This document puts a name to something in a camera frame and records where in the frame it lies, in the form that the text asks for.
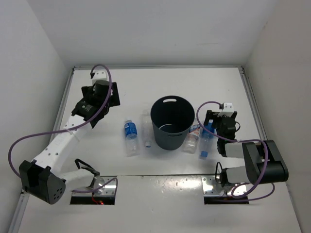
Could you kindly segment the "clear bottle white cap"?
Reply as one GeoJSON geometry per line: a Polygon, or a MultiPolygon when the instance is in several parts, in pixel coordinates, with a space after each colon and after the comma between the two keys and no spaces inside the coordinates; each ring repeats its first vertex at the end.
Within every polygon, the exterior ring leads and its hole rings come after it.
{"type": "Polygon", "coordinates": [[[142,139],[144,142],[144,146],[146,148],[150,148],[152,145],[153,127],[150,112],[148,110],[144,110],[142,112],[141,120],[142,120],[142,139]]]}

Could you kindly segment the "blue label Pocari bottle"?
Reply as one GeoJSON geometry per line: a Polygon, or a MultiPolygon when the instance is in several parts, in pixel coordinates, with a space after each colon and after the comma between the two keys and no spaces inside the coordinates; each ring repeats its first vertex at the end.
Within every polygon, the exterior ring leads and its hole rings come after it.
{"type": "Polygon", "coordinates": [[[124,124],[125,143],[127,156],[135,156],[140,153],[138,132],[135,123],[128,117],[124,124]]]}

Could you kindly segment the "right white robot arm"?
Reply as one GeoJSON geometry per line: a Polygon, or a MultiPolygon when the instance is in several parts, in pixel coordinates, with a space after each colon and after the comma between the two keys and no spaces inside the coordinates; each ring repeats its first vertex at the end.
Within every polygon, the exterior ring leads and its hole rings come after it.
{"type": "Polygon", "coordinates": [[[204,121],[204,127],[212,133],[216,133],[218,153],[224,158],[240,158],[244,160],[244,165],[239,167],[223,168],[218,162],[216,164],[215,180],[222,186],[230,186],[236,183],[255,184],[261,172],[264,175],[259,182],[280,183],[289,178],[289,171],[273,140],[261,142],[240,142],[233,143],[224,140],[235,139],[237,132],[235,111],[232,116],[220,116],[219,112],[208,110],[204,121]]]}

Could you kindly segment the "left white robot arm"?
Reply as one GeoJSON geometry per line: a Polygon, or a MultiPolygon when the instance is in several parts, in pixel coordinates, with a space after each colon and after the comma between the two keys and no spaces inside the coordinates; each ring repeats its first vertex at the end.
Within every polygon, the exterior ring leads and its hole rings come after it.
{"type": "Polygon", "coordinates": [[[66,158],[80,140],[109,112],[119,106],[120,98],[116,82],[96,81],[92,86],[82,87],[83,98],[71,112],[64,132],[32,161],[23,161],[19,166],[22,187],[25,192],[45,201],[57,203],[66,191],[77,189],[87,193],[93,188],[100,173],[92,166],[76,159],[77,170],[61,174],[66,158]]]}

